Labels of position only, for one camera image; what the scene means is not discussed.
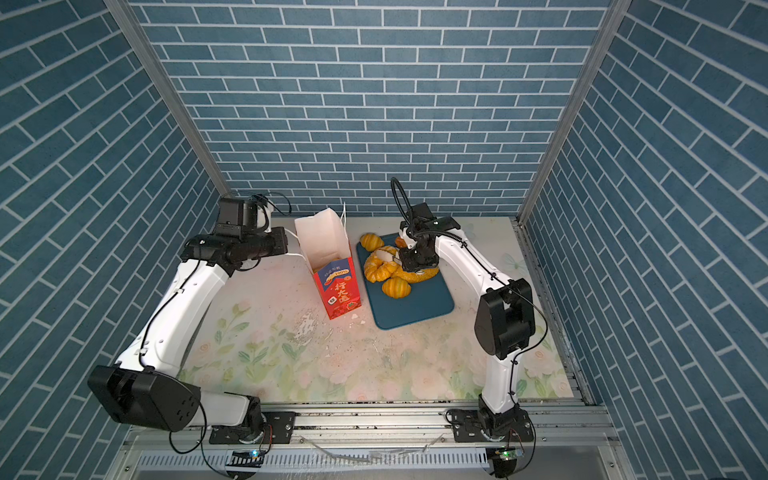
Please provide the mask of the steel tongs with white tips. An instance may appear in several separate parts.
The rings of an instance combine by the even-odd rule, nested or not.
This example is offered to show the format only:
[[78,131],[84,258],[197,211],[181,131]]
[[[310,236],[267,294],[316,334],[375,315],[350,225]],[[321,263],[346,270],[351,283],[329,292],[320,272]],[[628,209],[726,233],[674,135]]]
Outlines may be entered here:
[[389,251],[376,250],[373,252],[373,254],[376,256],[377,259],[381,260],[384,263],[395,263],[397,265],[401,264],[401,261],[397,253],[392,254]]

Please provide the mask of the small striped pumpkin bun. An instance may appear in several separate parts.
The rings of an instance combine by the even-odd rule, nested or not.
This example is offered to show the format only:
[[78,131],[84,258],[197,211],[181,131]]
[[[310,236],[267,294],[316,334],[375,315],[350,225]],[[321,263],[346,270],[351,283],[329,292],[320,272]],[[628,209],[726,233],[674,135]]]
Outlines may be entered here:
[[392,299],[403,299],[410,295],[411,285],[404,279],[392,277],[382,284],[382,292]]

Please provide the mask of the red white paper bag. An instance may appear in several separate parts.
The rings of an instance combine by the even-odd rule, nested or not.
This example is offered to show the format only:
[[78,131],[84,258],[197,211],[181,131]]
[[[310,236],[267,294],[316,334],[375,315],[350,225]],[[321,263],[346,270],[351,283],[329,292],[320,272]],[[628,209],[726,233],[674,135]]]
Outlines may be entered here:
[[326,208],[294,221],[295,233],[330,320],[361,305],[357,273],[346,229],[346,205],[338,214]]

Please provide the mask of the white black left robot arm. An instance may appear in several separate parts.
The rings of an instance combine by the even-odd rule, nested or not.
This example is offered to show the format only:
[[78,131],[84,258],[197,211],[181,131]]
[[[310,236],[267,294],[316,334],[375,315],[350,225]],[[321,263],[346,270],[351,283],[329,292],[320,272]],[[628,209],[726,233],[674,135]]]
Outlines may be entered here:
[[189,238],[160,305],[111,366],[97,366],[88,387],[115,422],[177,432],[188,427],[234,430],[241,443],[258,440],[265,419],[256,397],[206,392],[178,374],[187,348],[216,294],[244,263],[284,255],[288,240],[275,227],[276,207],[262,194],[222,198],[210,233]]

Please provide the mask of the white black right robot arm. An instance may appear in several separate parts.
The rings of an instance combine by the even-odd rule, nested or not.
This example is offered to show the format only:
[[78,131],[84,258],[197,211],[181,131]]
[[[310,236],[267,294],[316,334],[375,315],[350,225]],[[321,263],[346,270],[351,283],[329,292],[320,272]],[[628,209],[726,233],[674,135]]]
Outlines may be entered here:
[[488,354],[481,406],[501,415],[518,404],[515,366],[536,332],[532,288],[493,266],[451,217],[435,217],[427,204],[401,210],[399,252],[407,272],[449,264],[478,296],[475,337]]

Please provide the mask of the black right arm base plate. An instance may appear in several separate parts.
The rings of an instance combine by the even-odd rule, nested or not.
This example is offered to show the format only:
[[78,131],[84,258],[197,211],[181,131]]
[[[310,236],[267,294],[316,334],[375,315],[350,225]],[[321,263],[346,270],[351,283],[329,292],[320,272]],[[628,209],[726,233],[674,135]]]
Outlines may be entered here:
[[530,416],[519,406],[500,414],[485,407],[479,410],[449,409],[444,413],[444,419],[458,443],[525,443],[535,438]]

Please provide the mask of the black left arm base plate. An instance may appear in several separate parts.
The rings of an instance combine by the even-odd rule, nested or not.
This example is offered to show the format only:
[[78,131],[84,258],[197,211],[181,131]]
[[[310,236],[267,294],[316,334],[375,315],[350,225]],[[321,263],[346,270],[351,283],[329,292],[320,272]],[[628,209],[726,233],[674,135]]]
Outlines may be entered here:
[[291,411],[262,412],[238,426],[211,428],[211,445],[259,446],[289,444],[297,414]]

